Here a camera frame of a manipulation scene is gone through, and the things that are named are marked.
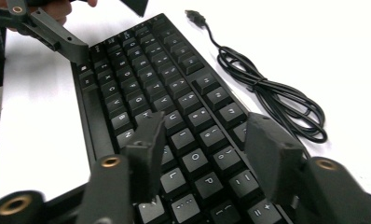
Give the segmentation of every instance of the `finger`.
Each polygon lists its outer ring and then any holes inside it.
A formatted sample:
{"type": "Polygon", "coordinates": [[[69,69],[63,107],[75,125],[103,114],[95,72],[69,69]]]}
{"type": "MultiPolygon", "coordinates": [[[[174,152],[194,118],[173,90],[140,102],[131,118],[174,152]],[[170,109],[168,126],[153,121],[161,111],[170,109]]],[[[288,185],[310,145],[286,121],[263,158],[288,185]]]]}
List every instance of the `finger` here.
{"type": "Polygon", "coordinates": [[[88,5],[90,7],[96,7],[97,4],[98,4],[98,0],[88,0],[88,5]]]}
{"type": "Polygon", "coordinates": [[[42,7],[54,20],[59,21],[72,12],[69,0],[55,0],[42,7]]]}

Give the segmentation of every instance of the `black plastic part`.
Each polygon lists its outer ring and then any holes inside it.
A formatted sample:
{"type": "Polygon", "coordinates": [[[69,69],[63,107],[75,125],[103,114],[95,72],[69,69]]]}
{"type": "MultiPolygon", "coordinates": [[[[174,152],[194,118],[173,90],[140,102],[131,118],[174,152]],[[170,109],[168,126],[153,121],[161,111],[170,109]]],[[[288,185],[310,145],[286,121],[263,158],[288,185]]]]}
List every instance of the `black plastic part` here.
{"type": "Polygon", "coordinates": [[[121,151],[130,160],[131,200],[151,203],[160,187],[160,165],[166,143],[164,112],[156,112],[139,125],[121,151]]]}
{"type": "Polygon", "coordinates": [[[124,156],[97,160],[76,223],[131,223],[129,177],[129,163],[124,156]]]}
{"type": "Polygon", "coordinates": [[[144,16],[148,0],[121,0],[127,7],[132,9],[140,17],[144,16]]]}
{"type": "Polygon", "coordinates": [[[338,162],[311,158],[303,179],[309,197],[301,198],[301,202],[314,203],[321,223],[371,224],[371,198],[338,162]]]}
{"type": "Polygon", "coordinates": [[[305,148],[269,117],[249,113],[244,152],[267,198],[291,204],[305,148]]]}
{"type": "Polygon", "coordinates": [[[46,223],[43,196],[37,191],[18,191],[0,200],[0,224],[46,223]]]}

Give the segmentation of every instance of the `keyboard frame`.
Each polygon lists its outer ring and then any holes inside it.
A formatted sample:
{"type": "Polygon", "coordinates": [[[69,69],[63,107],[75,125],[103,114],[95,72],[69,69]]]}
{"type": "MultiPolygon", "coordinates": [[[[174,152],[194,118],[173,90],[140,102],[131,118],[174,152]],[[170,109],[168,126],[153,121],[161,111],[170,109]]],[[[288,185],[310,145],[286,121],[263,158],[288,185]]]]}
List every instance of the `keyboard frame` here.
{"type": "MultiPolygon", "coordinates": [[[[200,96],[199,92],[196,90],[196,88],[192,84],[192,81],[194,81],[197,77],[200,77],[201,75],[204,75],[206,73],[212,74],[212,76],[214,78],[216,78],[216,80],[219,82],[220,86],[223,87],[224,90],[229,94],[231,99],[240,107],[240,109],[243,111],[243,113],[245,113],[247,115],[247,113],[249,113],[251,111],[247,110],[246,106],[244,106],[242,101],[240,101],[238,99],[238,97],[232,92],[232,90],[229,88],[229,86],[226,84],[226,82],[208,64],[208,62],[199,54],[199,52],[194,48],[194,46],[187,40],[187,38],[180,32],[180,30],[170,21],[170,19],[168,17],[166,17],[165,14],[163,14],[163,13],[157,14],[156,16],[151,17],[149,19],[145,19],[143,22],[137,23],[134,26],[136,26],[138,24],[141,24],[141,23],[144,23],[144,22],[148,22],[150,20],[153,20],[154,18],[162,17],[162,16],[165,18],[167,23],[169,23],[172,27],[175,28],[175,31],[182,38],[182,40],[185,42],[185,44],[188,47],[190,47],[190,49],[198,57],[200,62],[204,64],[203,68],[201,68],[200,70],[198,70],[198,71],[194,72],[193,74],[187,76],[187,75],[185,75],[183,70],[179,67],[178,63],[176,63],[175,66],[177,67],[179,73],[187,81],[191,90],[194,93],[196,93],[196,95],[199,97],[199,100],[202,102],[203,106],[207,110],[209,110],[209,113],[212,116],[214,122],[216,123],[216,125],[219,126],[220,130],[226,136],[230,145],[232,145],[234,147],[234,149],[238,152],[238,154],[240,155],[240,158],[244,161],[247,169],[249,169],[252,172],[252,174],[255,176],[255,172],[253,170],[253,167],[248,162],[246,155],[243,153],[242,150],[239,149],[238,145],[233,141],[232,136],[230,136],[230,134],[227,132],[227,130],[222,126],[221,122],[218,120],[218,118],[216,117],[214,112],[212,112],[212,110],[206,105],[205,100],[200,96]]],[[[124,29],[123,31],[118,32],[117,35],[119,35],[123,32],[126,32],[128,30],[132,30],[132,28],[134,26],[129,27],[127,29],[124,29]]],[[[158,40],[159,44],[162,47],[164,47],[164,44],[158,38],[158,36],[154,32],[152,32],[152,34],[158,40]]],[[[164,51],[173,60],[173,57],[172,57],[171,53],[168,52],[166,48],[164,48],[164,51]]],[[[106,148],[106,150],[105,150],[106,153],[109,153],[110,150],[113,149],[112,148],[113,146],[110,146],[110,145],[112,144],[112,141],[115,141],[116,139],[112,139],[112,137],[107,137],[107,136],[111,135],[110,134],[111,131],[108,130],[110,128],[111,124],[110,124],[110,120],[107,120],[105,118],[104,108],[102,106],[100,106],[100,111],[94,111],[94,112],[88,111],[86,109],[86,107],[88,107],[88,106],[91,106],[91,105],[94,105],[94,104],[99,104],[99,105],[101,104],[101,100],[98,97],[96,97],[97,95],[101,95],[101,93],[100,92],[95,93],[96,91],[100,91],[99,88],[96,88],[95,90],[92,90],[92,91],[83,92],[81,90],[79,78],[77,76],[77,64],[71,63],[71,68],[72,68],[72,74],[73,74],[75,87],[76,87],[76,97],[77,97],[78,107],[79,107],[79,111],[80,111],[80,118],[81,118],[81,122],[82,122],[82,129],[83,129],[83,133],[84,133],[84,138],[85,138],[85,145],[86,145],[86,150],[87,150],[87,154],[88,154],[88,158],[89,158],[89,168],[92,168],[92,165],[97,160],[97,157],[100,158],[102,156],[102,155],[101,156],[100,155],[95,155],[94,148],[103,149],[105,147],[109,147],[109,148],[106,148]]],[[[289,224],[294,223],[293,220],[291,218],[289,218],[287,213],[283,210],[283,208],[280,205],[275,204],[275,206],[278,209],[278,211],[280,212],[280,214],[282,215],[282,218],[287,223],[289,223],[289,224]]]]}

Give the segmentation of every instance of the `black keyboard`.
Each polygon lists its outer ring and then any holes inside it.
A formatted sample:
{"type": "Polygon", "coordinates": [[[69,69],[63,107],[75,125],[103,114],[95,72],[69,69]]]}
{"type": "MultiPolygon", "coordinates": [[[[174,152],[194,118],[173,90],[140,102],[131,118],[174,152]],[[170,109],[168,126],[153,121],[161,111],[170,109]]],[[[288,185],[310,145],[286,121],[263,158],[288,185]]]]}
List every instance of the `black keyboard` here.
{"type": "Polygon", "coordinates": [[[134,205],[135,223],[293,223],[266,200],[242,152],[248,111],[165,15],[89,52],[90,63],[72,69],[90,165],[165,111],[160,194],[134,205]]]}

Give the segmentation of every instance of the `black cable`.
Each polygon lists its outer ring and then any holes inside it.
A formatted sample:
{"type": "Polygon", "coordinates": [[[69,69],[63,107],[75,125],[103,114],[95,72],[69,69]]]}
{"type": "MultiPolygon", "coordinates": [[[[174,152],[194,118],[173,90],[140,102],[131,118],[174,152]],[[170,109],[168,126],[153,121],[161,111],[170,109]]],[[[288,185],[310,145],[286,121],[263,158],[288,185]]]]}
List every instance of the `black cable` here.
{"type": "Polygon", "coordinates": [[[217,44],[206,20],[197,11],[187,10],[185,13],[198,27],[206,27],[210,39],[218,47],[217,61],[223,69],[246,84],[247,90],[256,95],[270,116],[289,134],[296,139],[298,136],[305,137],[314,143],[324,143],[327,140],[327,133],[323,128],[325,115],[318,104],[295,88],[269,81],[246,56],[217,44]]]}

